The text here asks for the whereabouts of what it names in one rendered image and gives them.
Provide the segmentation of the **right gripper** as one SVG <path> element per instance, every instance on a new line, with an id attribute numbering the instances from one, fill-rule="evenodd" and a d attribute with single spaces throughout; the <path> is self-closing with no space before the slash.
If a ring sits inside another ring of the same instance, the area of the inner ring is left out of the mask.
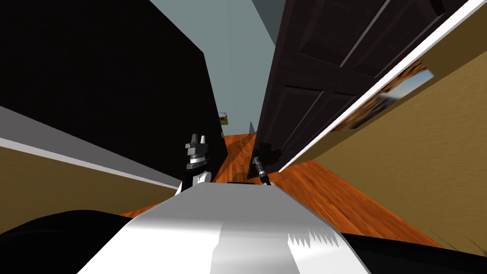
<path id="1" fill-rule="evenodd" d="M 256 156 L 261 163 L 277 163 L 282 157 L 282 151 L 280 149 L 272 149 L 270 143 L 259 143 Z"/>

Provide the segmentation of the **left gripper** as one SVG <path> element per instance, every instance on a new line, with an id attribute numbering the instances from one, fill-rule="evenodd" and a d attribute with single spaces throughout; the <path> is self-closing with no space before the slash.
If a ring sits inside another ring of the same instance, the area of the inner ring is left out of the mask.
<path id="1" fill-rule="evenodd" d="M 208 144 L 206 143 L 205 136 L 201 136 L 200 143 L 198 143 L 198 135 L 193 134 L 191 137 L 191 142 L 185 144 L 185 149 L 187 150 L 188 156 L 194 155 L 204 155 L 208 151 Z"/>

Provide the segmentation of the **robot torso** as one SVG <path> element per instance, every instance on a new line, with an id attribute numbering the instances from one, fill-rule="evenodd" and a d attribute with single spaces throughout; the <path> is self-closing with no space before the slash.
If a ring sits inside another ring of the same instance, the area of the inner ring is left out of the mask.
<path id="1" fill-rule="evenodd" d="M 200 183 L 130 220 L 78 274 L 371 274 L 276 186 Z"/>

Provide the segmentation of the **dark brown door leaf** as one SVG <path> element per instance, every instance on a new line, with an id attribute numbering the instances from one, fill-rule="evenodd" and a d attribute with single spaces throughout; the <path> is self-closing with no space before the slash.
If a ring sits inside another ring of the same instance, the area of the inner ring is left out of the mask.
<path id="1" fill-rule="evenodd" d="M 253 157 L 279 171 L 468 0 L 286 0 Z"/>

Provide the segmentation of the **large landscape wall picture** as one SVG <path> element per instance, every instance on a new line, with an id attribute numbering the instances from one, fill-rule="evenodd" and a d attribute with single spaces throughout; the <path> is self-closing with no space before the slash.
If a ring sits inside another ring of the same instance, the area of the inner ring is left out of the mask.
<path id="1" fill-rule="evenodd" d="M 434 77 L 433 73 L 418 59 L 396 78 L 391 80 L 376 95 L 351 113 L 333 131 L 357 129 L 398 100 L 418 89 Z"/>

